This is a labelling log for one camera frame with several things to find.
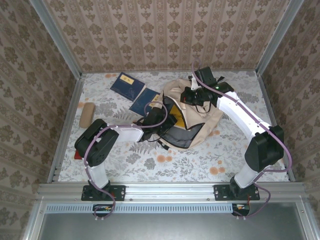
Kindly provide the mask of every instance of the yellow label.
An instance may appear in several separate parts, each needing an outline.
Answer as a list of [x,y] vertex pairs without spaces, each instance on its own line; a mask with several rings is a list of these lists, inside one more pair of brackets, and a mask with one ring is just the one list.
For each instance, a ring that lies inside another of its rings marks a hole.
[[[159,94],[155,95],[151,102],[156,102],[158,98],[159,98]],[[151,103],[149,104],[149,106],[153,108],[155,106],[155,103]]]
[[120,79],[125,81],[126,83],[128,83],[130,85],[132,85],[134,83],[133,79],[131,79],[130,77],[128,77],[126,75],[123,75],[123,74],[120,76]]
[[173,107],[171,108],[170,114],[172,114],[177,120],[175,126],[186,128],[184,119],[182,118],[182,115],[178,110],[178,108],[176,107],[176,105],[173,105]]

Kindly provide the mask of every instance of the white floral tablecloth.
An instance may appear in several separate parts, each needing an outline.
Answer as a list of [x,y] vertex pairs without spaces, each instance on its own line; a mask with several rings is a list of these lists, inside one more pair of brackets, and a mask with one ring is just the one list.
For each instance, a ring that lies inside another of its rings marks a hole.
[[[188,79],[190,72],[134,72],[129,75],[160,92],[167,82]],[[110,124],[132,123],[140,118],[129,111],[132,102],[110,90],[118,73],[88,74],[76,110],[70,138],[58,180],[87,181],[82,160],[74,159],[74,144],[84,132],[79,119],[85,103],[96,105],[94,120]],[[270,123],[262,91],[254,71],[213,72],[225,77],[247,106]],[[228,182],[243,166],[248,141],[227,115],[201,145],[186,151],[165,150],[156,142],[125,142],[116,144],[104,161],[105,172],[112,182]],[[279,161],[274,169],[284,168]],[[286,173],[267,173],[260,181],[288,181]]]

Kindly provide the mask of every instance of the beige patterned wall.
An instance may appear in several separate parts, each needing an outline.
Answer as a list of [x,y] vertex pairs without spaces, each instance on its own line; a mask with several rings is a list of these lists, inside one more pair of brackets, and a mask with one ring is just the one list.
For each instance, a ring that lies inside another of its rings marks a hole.
[[320,1],[305,0],[277,48],[263,80],[293,172],[305,182],[320,219]]
[[0,239],[19,239],[47,181],[75,79],[27,0],[0,1]]
[[83,72],[255,69],[289,0],[45,0]]

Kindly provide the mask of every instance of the blue book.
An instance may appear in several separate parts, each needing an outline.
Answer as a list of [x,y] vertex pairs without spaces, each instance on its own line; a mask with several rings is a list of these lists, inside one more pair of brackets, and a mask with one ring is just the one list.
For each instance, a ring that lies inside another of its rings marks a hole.
[[145,88],[146,85],[142,81],[121,72],[110,89],[134,101]]
[[[141,95],[136,99],[136,101],[132,104],[132,106],[129,108],[129,110],[131,110],[132,112],[135,112],[143,117],[146,117],[145,111],[144,111],[145,105],[149,102],[157,101],[159,95],[160,95],[160,93],[153,91],[149,88],[146,88],[141,93]],[[147,113],[151,110],[153,103],[150,105],[146,107]]]

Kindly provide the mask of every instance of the mounting plate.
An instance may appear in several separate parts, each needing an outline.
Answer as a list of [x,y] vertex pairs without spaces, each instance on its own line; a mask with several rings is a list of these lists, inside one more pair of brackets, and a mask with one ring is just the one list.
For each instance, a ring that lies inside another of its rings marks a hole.
[[214,185],[214,198],[216,201],[255,201],[260,200],[259,189],[253,184],[248,186],[245,194],[235,197],[230,190],[230,184]]
[[[126,196],[126,186],[125,185],[111,185],[108,192],[114,197],[116,201],[124,201]],[[112,201],[112,199],[98,191],[91,185],[85,185],[82,189],[81,195],[82,201]]]

